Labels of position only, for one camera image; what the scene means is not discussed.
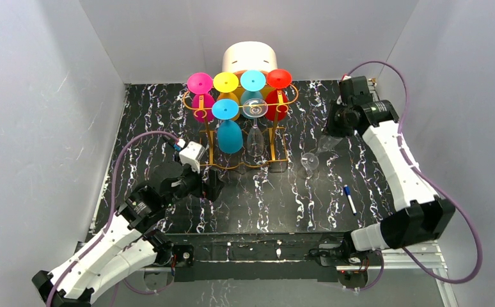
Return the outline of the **blue front wine glass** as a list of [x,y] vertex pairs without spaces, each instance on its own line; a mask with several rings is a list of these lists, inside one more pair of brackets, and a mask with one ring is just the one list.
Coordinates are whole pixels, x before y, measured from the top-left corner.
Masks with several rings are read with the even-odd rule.
[[217,129],[218,147],[226,154],[237,153],[243,147],[242,130],[233,121],[238,112],[239,105],[228,98],[220,99],[212,106],[212,114],[221,121]]

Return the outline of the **clear wine glass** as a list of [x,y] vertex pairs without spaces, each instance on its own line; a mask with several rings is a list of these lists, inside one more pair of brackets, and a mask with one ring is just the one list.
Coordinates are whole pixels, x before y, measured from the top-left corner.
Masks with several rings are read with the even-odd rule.
[[262,131],[258,126],[258,119],[265,116],[267,111],[267,103],[261,98],[251,98],[242,105],[244,116],[252,120],[246,141],[247,152],[252,157],[262,156],[264,151],[265,141]]

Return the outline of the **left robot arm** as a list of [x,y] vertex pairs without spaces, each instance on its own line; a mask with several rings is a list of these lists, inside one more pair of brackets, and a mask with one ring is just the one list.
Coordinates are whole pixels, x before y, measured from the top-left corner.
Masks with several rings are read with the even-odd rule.
[[46,306],[91,306],[108,288],[147,265],[181,259],[174,243],[155,225],[175,202],[188,196],[215,201],[224,182],[179,162],[156,168],[114,211],[112,220],[63,264],[39,271],[32,282]]

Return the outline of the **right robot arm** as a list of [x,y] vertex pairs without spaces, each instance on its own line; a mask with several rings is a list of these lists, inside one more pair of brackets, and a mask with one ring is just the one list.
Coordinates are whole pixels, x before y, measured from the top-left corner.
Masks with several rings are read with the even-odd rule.
[[351,252],[399,249],[443,234],[455,207],[421,176],[417,163],[404,158],[409,147],[398,133],[399,116],[388,100],[376,101],[366,77],[344,77],[340,101],[331,107],[326,132],[343,138],[358,133],[374,154],[391,189],[395,213],[345,234]]

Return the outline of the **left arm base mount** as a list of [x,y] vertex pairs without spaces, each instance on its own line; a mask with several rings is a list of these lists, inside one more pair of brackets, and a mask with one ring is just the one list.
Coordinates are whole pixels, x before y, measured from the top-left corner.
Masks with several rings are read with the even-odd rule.
[[143,270],[143,280],[147,291],[161,292],[175,282],[178,270],[190,268],[194,264],[194,247],[192,245],[176,245],[168,255],[162,257]]

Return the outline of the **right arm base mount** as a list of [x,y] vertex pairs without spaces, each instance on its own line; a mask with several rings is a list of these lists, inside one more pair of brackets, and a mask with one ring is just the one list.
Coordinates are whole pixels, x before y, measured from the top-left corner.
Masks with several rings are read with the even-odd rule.
[[381,251],[356,251],[345,241],[319,244],[308,250],[305,259],[321,267],[334,267],[340,286],[357,294],[374,287],[384,272]]

